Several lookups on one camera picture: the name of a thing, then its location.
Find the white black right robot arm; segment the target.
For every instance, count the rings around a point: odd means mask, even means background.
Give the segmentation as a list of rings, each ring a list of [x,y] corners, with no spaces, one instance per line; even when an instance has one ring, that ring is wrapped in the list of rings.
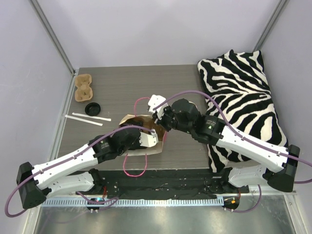
[[[220,180],[223,191],[230,193],[239,187],[262,184],[281,192],[293,191],[299,147],[276,146],[249,136],[218,117],[202,115],[194,103],[184,98],[171,106],[165,100],[153,95],[148,102],[155,124],[167,132],[178,130],[199,143],[225,148],[258,162],[257,166],[229,168],[227,176]]]

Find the paper cakes bag pink handles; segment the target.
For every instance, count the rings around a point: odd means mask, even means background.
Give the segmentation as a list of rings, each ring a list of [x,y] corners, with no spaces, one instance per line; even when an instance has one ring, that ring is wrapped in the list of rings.
[[[133,111],[134,111],[134,116],[136,117],[137,116],[137,104],[141,101],[141,100],[144,100],[144,99],[148,99],[148,100],[152,100],[152,105],[151,105],[151,108],[152,108],[152,113],[154,113],[154,108],[157,107],[158,105],[160,105],[162,102],[164,102],[166,100],[166,98],[162,97],[162,96],[159,96],[159,95],[152,95],[151,97],[141,97],[139,99],[137,99],[135,101],[135,104],[134,104],[134,108],[133,108]],[[156,139],[156,131],[154,130],[154,133],[153,134],[146,134],[144,132],[140,132],[140,137],[139,137],[139,145],[142,146],[142,147],[148,147],[148,146],[155,146],[157,143],[158,143],[158,140]],[[127,158],[128,158],[128,153],[126,154],[125,156],[125,159],[123,161],[123,172],[128,176],[128,177],[140,177],[142,175],[144,175],[144,173],[146,172],[146,169],[147,169],[147,165],[148,165],[148,159],[147,159],[147,153],[145,153],[145,166],[144,166],[144,170],[138,174],[138,175],[132,175],[130,173],[128,173],[126,171],[126,161],[127,161]]]

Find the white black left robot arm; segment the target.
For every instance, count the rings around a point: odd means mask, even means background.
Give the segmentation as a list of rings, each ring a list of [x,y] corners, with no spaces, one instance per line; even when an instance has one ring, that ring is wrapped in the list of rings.
[[[16,179],[22,208],[27,210],[42,204],[46,199],[70,192],[100,194],[104,183],[96,170],[74,176],[73,173],[113,160],[128,151],[135,143],[152,147],[157,143],[155,130],[128,125],[99,135],[87,144],[55,160],[19,166]]]

